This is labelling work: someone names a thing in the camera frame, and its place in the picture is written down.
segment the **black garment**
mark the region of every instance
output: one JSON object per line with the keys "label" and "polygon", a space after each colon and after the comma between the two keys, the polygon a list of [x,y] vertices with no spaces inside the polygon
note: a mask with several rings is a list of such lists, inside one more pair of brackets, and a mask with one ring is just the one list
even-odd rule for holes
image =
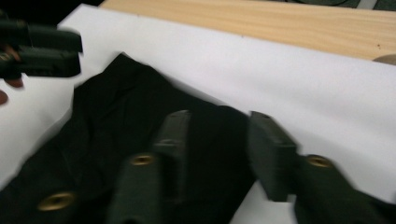
{"label": "black garment", "polygon": [[[75,89],[71,119],[0,192],[0,223],[104,223],[120,164],[147,151],[164,118],[179,110],[191,112],[187,200],[171,223],[228,223],[254,181],[248,118],[176,89],[124,54]],[[76,205],[36,209],[61,191],[75,192]]]}

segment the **brass eyelet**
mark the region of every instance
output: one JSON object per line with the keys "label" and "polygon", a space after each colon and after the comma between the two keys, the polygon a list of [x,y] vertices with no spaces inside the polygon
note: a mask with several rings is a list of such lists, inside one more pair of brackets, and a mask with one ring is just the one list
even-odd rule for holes
{"label": "brass eyelet", "polygon": [[311,165],[319,166],[319,167],[331,167],[332,163],[329,162],[327,159],[320,157],[320,156],[309,156],[307,158],[308,162]]}
{"label": "brass eyelet", "polygon": [[151,156],[136,156],[131,160],[132,165],[149,165],[153,162],[153,158]]}
{"label": "brass eyelet", "polygon": [[41,201],[41,203],[38,204],[37,209],[43,212],[64,209],[72,204],[75,199],[76,195],[72,192],[52,194]]}

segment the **black cloth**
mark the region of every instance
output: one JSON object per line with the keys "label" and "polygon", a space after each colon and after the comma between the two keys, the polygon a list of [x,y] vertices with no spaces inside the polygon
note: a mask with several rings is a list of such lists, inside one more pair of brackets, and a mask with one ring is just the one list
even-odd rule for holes
{"label": "black cloth", "polygon": [[[171,223],[229,223],[254,182],[246,115],[175,88],[123,53],[75,89],[72,109],[0,192],[1,224],[105,223],[121,163],[147,151],[164,118],[179,110],[191,112],[187,197]],[[37,210],[44,198],[64,191],[77,194],[75,205]]]}

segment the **wooden surface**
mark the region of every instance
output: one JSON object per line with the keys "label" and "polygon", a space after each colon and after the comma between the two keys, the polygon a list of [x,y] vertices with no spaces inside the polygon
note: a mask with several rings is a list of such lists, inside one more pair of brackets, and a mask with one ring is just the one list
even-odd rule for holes
{"label": "wooden surface", "polygon": [[100,7],[367,60],[396,54],[396,13],[246,0],[106,0]]}

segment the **clamp jaw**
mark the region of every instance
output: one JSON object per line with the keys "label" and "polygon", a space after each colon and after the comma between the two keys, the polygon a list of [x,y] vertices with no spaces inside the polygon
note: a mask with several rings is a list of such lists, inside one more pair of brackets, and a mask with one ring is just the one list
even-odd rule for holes
{"label": "clamp jaw", "polygon": [[0,44],[11,46],[20,56],[16,60],[0,51],[0,78],[15,79],[21,73],[31,77],[73,77],[80,73],[78,54],[83,50],[76,32],[10,20],[0,9]]}
{"label": "clamp jaw", "polygon": [[300,155],[298,144],[273,118],[254,111],[248,125],[248,155],[269,200],[287,202],[295,195],[299,224],[396,223],[396,204],[355,189],[335,162]]}

